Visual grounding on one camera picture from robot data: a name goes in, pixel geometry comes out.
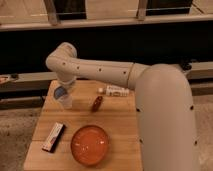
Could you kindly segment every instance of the floor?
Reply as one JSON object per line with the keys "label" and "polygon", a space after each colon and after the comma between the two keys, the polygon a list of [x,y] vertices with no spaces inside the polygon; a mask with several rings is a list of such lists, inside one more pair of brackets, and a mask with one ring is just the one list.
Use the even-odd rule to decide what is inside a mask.
{"label": "floor", "polygon": [[0,171],[22,171],[43,101],[0,101]]}
{"label": "floor", "polygon": [[[195,96],[201,171],[213,168],[213,95]],[[27,150],[41,112],[40,98],[0,102],[0,170],[22,171]]]}

